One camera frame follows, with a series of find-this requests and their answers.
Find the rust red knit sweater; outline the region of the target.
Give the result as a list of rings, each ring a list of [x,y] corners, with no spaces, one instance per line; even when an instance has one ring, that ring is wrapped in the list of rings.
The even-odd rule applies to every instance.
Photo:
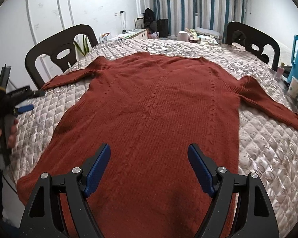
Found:
[[[107,143],[111,158],[88,200],[105,237],[193,237],[209,197],[189,164],[188,146],[198,144],[236,173],[241,102],[298,130],[298,115],[253,77],[236,79],[205,58],[97,57],[43,88],[86,76],[92,77],[88,91],[63,115],[34,170],[18,180],[17,193],[26,203],[40,174],[65,174]]]

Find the beige quilted table cover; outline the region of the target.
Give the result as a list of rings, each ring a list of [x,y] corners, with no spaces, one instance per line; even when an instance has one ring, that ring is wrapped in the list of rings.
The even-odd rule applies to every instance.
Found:
[[[290,106],[267,64],[235,46],[192,44],[174,40],[122,40],[98,45],[79,60],[72,70],[87,67],[96,57],[109,60],[147,51],[152,54],[204,57],[219,64],[239,79],[254,77],[276,102]],[[51,141],[64,113],[87,91],[89,81],[48,91],[33,99],[34,109],[19,117],[16,147],[12,151],[9,175],[14,183],[29,174]],[[262,112],[242,105],[239,130],[238,172],[259,173],[276,215],[279,234],[286,237],[298,223],[298,132]]]

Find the dark chair left side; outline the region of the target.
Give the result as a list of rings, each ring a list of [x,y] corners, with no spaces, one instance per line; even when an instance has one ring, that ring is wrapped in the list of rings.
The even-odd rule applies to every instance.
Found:
[[[74,45],[74,39],[77,35],[85,35],[93,47],[98,45],[98,40],[92,27],[79,24],[41,41],[27,53],[25,68],[38,89],[42,88],[45,82],[36,69],[36,59],[41,55],[48,55],[51,61],[65,72],[77,62]]]

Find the dark chair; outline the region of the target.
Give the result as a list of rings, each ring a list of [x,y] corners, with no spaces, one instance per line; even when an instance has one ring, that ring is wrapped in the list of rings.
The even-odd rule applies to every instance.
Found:
[[[246,51],[255,55],[262,62],[268,64],[270,59],[263,53],[266,45],[271,46],[274,51],[271,69],[277,71],[278,62],[281,54],[279,44],[272,37],[255,29],[249,25],[240,22],[230,22],[224,29],[224,42],[232,45],[233,42],[242,45]]]
[[[36,69],[36,59],[41,55],[48,55],[51,61],[65,72],[77,62],[74,45],[74,39],[77,35],[85,35],[93,47],[98,45],[98,40],[92,27],[79,24],[41,41],[27,53],[25,68],[38,89],[42,88],[45,82]]]

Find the green potted plant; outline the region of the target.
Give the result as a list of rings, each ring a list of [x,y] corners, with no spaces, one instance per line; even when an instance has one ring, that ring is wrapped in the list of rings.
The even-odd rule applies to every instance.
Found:
[[[78,43],[77,41],[74,41],[74,46],[78,54],[82,56],[86,56],[88,52],[90,52],[90,47],[89,47],[89,40],[86,35],[82,36],[82,43]]]

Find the white paper cup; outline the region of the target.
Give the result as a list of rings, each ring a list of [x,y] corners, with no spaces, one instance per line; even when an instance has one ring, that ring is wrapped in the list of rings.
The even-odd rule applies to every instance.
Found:
[[[294,76],[292,76],[287,93],[293,99],[295,99],[298,95],[298,79]]]

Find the white low cabinet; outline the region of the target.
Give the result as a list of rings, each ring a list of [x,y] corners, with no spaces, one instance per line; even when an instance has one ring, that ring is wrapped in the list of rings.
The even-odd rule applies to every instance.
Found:
[[[148,39],[148,29],[135,29],[123,34],[116,35],[108,39],[110,41],[126,40],[126,39],[137,39],[137,40],[147,40]]]

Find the black backpack by curtain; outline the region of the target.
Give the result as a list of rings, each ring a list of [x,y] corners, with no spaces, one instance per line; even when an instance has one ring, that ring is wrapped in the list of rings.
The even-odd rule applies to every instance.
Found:
[[[144,27],[147,28],[150,33],[158,31],[155,14],[149,8],[145,9],[144,12]]]

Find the black speaker box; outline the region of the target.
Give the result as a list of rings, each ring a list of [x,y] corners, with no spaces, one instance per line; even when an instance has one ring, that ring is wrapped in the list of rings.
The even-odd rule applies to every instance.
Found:
[[[157,31],[160,38],[167,38],[169,36],[168,19],[157,20]]]

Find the dark chair right side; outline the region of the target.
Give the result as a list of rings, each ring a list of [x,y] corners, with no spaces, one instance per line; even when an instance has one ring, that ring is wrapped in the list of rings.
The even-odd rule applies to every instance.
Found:
[[[277,71],[278,62],[281,54],[279,44],[272,37],[255,29],[249,25],[240,22],[230,22],[224,29],[224,42],[232,45],[233,42],[242,45],[246,51],[255,55],[262,62],[268,64],[270,59],[263,53],[266,45],[271,46],[274,51],[271,69]]]

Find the pink white container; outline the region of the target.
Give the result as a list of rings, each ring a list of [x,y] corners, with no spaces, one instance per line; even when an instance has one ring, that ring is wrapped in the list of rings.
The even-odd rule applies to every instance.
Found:
[[[178,35],[177,35],[177,40],[178,41],[184,41],[184,42],[188,42],[189,39],[189,35],[186,31],[179,31]]]

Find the striped blue grey curtains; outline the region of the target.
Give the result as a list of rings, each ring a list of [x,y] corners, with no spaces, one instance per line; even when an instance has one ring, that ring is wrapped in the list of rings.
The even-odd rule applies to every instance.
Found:
[[[223,36],[228,23],[244,21],[245,6],[246,0],[150,0],[156,19],[168,20],[172,36],[197,27]]]

